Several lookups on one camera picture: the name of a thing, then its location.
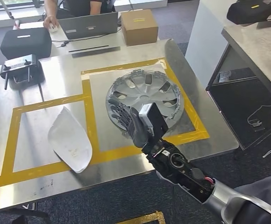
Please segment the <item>white plastic cover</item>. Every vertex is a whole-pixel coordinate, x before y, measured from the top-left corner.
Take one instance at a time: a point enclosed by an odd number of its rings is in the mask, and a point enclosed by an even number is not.
[[[86,131],[66,107],[49,129],[48,140],[53,150],[76,173],[85,170],[92,154]]]

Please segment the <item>computer mouse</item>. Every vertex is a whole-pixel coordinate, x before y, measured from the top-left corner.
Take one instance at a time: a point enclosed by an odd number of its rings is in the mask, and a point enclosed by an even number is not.
[[[54,27],[52,23],[49,24],[50,28],[49,29],[49,31],[50,33],[55,33],[58,30],[58,27]]]

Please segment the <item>black carrying case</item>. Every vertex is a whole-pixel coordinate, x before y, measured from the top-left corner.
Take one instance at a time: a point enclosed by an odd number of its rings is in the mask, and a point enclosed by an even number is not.
[[[0,50],[8,60],[30,54],[45,58],[51,54],[52,39],[45,28],[10,30],[5,35]]]
[[[230,6],[227,19],[235,24],[266,21],[271,15],[271,6],[262,1],[239,1]]]

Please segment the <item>gray sleeve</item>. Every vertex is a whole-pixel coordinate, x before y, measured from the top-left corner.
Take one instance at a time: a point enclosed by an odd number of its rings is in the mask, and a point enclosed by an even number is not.
[[[271,205],[271,176],[235,188],[242,194],[255,196]]]

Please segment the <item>window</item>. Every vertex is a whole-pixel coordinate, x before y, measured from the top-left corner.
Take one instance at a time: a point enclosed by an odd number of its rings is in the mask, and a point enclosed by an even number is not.
[[[42,0],[3,0],[5,4],[8,7],[16,7],[16,6],[27,6],[27,5],[34,5],[39,7],[39,3],[43,2]]]

